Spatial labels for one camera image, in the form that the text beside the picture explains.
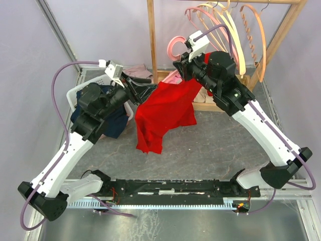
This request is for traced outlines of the light pink hanger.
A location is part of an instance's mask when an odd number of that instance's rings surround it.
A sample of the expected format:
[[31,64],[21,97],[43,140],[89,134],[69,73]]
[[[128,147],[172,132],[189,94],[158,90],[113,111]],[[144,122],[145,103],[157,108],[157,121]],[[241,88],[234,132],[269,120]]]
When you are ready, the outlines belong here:
[[229,52],[228,45],[232,45],[232,55],[238,70],[245,70],[245,58],[240,44],[236,25],[230,13],[215,8],[215,3],[204,3],[185,10],[185,15],[197,29],[208,30],[219,24],[224,24],[230,31],[231,41],[225,28],[218,28],[208,34],[210,44],[215,50]]

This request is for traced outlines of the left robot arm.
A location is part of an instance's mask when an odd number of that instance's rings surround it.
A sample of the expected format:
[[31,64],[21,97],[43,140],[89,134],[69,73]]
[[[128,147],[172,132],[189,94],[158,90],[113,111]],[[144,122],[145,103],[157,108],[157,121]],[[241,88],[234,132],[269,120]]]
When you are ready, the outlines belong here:
[[31,182],[22,182],[18,192],[46,220],[62,215],[67,205],[90,194],[107,195],[111,190],[110,177],[95,170],[86,178],[65,184],[64,181],[82,158],[99,140],[108,127],[107,118],[127,101],[144,103],[157,88],[149,79],[122,74],[120,81],[107,92],[95,82],[80,90],[80,108],[66,141],[45,169]]

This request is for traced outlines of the cream hanger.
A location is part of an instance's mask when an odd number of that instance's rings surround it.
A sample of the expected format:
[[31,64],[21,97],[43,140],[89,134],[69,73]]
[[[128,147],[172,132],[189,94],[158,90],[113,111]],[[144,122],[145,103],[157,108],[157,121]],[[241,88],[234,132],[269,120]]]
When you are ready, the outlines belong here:
[[244,57],[244,53],[243,53],[243,49],[241,47],[241,43],[240,43],[240,39],[239,39],[239,34],[235,25],[235,22],[231,16],[231,13],[228,10],[228,7],[230,6],[230,1],[227,1],[227,5],[224,6],[221,3],[219,3],[219,1],[217,1],[218,6],[221,8],[221,10],[219,11],[220,15],[223,16],[223,14],[225,14],[228,18],[228,21],[232,27],[232,30],[230,30],[232,36],[233,36],[233,40],[235,43],[235,47],[237,50],[237,54],[238,54],[238,60],[239,60],[239,74],[241,77],[244,76],[244,74],[246,73],[246,64],[245,64],[245,57]]
[[[232,30],[232,27],[228,21],[228,18],[225,14],[223,16],[220,15],[219,11],[221,8],[218,6],[217,2],[207,2],[202,3],[197,6],[196,10],[193,10],[194,13],[196,13],[197,17],[201,21],[201,23],[204,25],[206,29],[209,29],[209,24],[207,24],[207,21],[205,19],[209,19],[208,21],[212,24],[212,26],[216,26],[218,24],[225,24],[229,31]],[[218,32],[218,30],[215,30],[216,34],[210,33],[211,38],[214,40],[214,44],[212,46],[217,50],[222,50],[227,52],[228,49],[225,46],[225,42],[222,40],[221,36],[225,36],[226,32],[224,29],[221,30],[221,34]]]

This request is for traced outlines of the navy blue t shirt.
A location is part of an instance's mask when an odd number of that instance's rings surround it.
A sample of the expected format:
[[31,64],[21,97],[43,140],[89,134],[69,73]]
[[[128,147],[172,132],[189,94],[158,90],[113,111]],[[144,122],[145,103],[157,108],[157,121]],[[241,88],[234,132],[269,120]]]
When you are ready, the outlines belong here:
[[[107,93],[111,90],[111,85],[99,85],[103,91],[103,93]],[[77,105],[79,98],[81,97],[81,90],[77,91],[76,93],[76,108],[72,113],[70,120],[74,123],[77,117],[80,114],[81,107]],[[121,133],[124,131],[125,127],[127,126],[129,116],[127,116],[126,109],[124,105],[116,109],[111,115],[106,118],[108,123],[107,128],[103,132],[103,135],[106,137],[117,139]]]

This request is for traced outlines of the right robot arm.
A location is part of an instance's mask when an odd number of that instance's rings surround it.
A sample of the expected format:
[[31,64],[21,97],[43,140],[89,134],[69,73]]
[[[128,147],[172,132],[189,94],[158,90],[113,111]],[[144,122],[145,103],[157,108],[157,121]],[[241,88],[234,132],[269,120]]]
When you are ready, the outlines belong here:
[[240,123],[264,149],[269,162],[241,171],[231,182],[230,190],[242,196],[248,189],[264,183],[274,189],[285,184],[294,186],[291,178],[312,156],[308,147],[299,147],[271,121],[254,94],[235,75],[236,63],[229,53],[216,51],[189,59],[185,52],[173,62],[182,79],[195,79],[213,96],[218,108]]

